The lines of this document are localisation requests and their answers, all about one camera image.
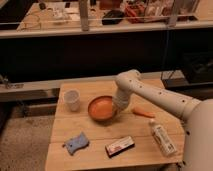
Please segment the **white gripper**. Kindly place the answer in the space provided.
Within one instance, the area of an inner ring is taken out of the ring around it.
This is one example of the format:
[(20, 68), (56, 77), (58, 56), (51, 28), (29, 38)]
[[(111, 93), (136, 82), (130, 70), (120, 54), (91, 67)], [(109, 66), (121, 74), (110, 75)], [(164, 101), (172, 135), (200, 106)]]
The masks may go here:
[(121, 112), (125, 110), (129, 106), (131, 95), (131, 92), (118, 88), (113, 96), (113, 111)]

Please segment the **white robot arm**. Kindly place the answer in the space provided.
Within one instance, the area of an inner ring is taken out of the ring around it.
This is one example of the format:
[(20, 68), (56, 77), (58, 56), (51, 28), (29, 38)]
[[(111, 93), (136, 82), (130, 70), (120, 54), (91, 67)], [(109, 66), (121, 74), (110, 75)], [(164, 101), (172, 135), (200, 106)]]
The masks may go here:
[(213, 99), (199, 100), (143, 83), (135, 69), (119, 73), (115, 84), (115, 113), (125, 110), (131, 95), (136, 94), (183, 120), (186, 126), (181, 171), (213, 171)]

